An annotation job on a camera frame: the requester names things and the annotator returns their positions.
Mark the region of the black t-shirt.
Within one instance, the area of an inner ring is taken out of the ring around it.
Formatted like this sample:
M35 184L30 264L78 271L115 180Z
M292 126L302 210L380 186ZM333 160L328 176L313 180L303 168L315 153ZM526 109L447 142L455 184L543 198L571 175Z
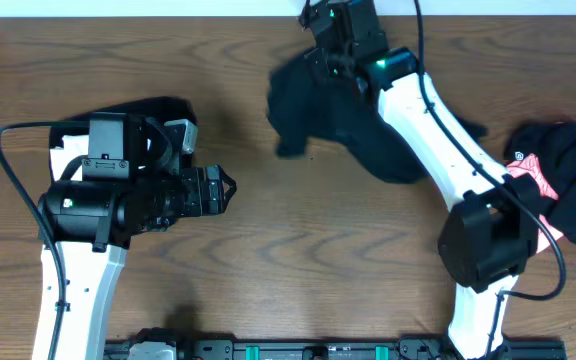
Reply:
M320 138L344 145L369 173L397 184L474 176L488 164L477 145L485 128L449 113L422 57L388 50L381 61L385 88L349 79L317 86L303 61L307 51L270 78L268 120L280 137L278 155L301 155L309 138Z

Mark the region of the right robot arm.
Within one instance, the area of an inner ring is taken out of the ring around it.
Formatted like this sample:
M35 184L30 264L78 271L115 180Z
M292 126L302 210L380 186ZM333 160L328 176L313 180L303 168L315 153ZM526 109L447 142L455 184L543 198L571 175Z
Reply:
M492 359L504 344L506 300L538 248L538 189L512 177L467 133L439 97L422 52L390 49L370 1L308 1L315 74L349 80L380 123L400 136L449 211L438 240L456 283L448 338L463 359Z

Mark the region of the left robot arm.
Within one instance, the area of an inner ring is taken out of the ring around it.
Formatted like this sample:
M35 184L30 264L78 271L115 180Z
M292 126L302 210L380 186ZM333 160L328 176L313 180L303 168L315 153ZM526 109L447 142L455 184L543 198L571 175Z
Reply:
M187 167L186 119L96 112L88 151L40 199L47 223L35 359L100 359L132 237L180 218L219 215L235 181L218 165Z

